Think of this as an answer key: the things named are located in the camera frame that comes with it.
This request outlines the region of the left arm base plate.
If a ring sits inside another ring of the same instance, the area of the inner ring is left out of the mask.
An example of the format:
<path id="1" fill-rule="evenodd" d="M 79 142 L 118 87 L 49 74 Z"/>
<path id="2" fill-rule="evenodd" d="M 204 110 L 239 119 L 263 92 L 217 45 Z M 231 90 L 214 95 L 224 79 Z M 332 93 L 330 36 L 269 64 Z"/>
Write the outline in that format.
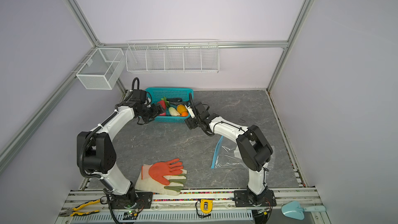
<path id="1" fill-rule="evenodd" d="M 139 191 L 134 196 L 112 195 L 110 204 L 112 209 L 148 209 L 151 207 L 152 192 Z"/>

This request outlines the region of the teal plastic basket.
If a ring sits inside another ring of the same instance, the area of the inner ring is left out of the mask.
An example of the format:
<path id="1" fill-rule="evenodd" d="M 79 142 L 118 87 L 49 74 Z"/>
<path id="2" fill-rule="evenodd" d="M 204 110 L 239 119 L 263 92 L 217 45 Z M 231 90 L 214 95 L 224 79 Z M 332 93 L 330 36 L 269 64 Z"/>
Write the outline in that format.
<path id="1" fill-rule="evenodd" d="M 167 123 L 184 123 L 184 121 L 189 117 L 177 117 L 172 116 L 169 113 L 169 107 L 177 109 L 179 104 L 187 105 L 189 101 L 189 94 L 194 97 L 194 91 L 189 88 L 161 88 L 161 87 L 151 87 L 147 88 L 146 91 L 151 95 L 154 103 L 160 100 L 165 100 L 167 106 L 166 113 L 163 116 L 157 116 L 155 122 L 167 122 Z"/>

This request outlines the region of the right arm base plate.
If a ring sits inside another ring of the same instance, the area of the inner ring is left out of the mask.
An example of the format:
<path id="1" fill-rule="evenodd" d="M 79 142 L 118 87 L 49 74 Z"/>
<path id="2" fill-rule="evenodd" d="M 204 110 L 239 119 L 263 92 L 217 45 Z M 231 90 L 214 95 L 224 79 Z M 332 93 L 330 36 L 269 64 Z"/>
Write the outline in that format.
<path id="1" fill-rule="evenodd" d="M 245 190 L 235 190 L 233 201 L 237 207 L 275 207 L 277 206 L 275 194 L 266 188 L 262 193 L 256 195 L 248 188 Z"/>

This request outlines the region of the clear zip top bag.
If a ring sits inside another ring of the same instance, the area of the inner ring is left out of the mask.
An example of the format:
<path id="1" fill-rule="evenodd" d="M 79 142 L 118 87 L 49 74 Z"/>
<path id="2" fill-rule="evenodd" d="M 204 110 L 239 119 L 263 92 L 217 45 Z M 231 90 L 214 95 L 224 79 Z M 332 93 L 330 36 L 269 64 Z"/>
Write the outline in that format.
<path id="1" fill-rule="evenodd" d="M 248 169 L 244 164 L 238 146 L 235 142 L 222 136 L 214 150 L 212 158 L 212 169 L 243 168 Z"/>

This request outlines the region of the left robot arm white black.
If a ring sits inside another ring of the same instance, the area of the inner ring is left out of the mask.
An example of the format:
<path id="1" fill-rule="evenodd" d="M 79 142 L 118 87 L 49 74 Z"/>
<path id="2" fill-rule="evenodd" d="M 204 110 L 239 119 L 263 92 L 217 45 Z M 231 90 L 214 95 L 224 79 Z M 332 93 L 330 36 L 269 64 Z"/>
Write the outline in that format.
<path id="1" fill-rule="evenodd" d="M 117 166 L 113 139 L 131 120 L 137 119 L 138 125 L 145 125 L 162 113 L 164 110 L 154 103 L 149 92 L 140 88 L 140 80 L 136 77 L 131 90 L 106 120 L 91 131 L 78 134 L 79 171 L 84 178 L 96 178 L 102 183 L 111 206 L 132 208 L 138 201 L 134 184 Z"/>

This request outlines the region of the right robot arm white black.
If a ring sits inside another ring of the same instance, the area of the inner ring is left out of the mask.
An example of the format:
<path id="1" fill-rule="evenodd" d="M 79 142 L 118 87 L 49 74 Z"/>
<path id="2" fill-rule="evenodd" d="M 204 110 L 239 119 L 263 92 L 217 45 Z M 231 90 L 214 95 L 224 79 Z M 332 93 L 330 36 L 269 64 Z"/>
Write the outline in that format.
<path id="1" fill-rule="evenodd" d="M 208 135 L 215 134 L 227 138 L 237 145 L 237 152 L 244 165 L 249 169 L 249 180 L 244 197 L 236 196 L 236 203 L 240 205 L 261 206 L 267 204 L 276 206 L 274 193 L 266 183 L 267 165 L 273 154 L 268 140 L 256 125 L 245 127 L 225 120 L 217 114 L 210 114 L 209 107 L 201 102 L 194 103 L 189 96 L 188 111 L 190 117 L 185 120 L 190 130 L 197 127 Z"/>

